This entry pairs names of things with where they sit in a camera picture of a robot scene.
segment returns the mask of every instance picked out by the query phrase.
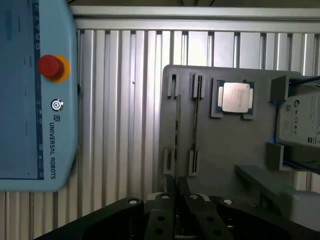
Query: red emergency stop button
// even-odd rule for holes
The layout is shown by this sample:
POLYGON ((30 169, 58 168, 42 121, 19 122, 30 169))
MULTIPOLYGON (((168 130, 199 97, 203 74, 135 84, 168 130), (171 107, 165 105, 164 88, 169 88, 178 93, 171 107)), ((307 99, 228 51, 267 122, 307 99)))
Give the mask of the red emergency stop button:
POLYGON ((40 57, 37 68, 41 75, 51 80, 61 78, 65 71, 63 62, 53 55, 40 57))

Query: aluminum profile wall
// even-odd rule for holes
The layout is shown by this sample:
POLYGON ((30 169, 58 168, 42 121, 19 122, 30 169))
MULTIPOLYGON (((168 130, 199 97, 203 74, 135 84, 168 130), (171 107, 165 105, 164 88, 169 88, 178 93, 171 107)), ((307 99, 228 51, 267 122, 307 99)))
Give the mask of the aluminum profile wall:
MULTIPOLYGON (((0 239, 29 240, 156 186, 162 70, 168 64, 320 75, 318 22, 76 19, 79 150, 65 188, 1 192, 0 239)), ((297 189, 320 192, 297 173, 297 189)))

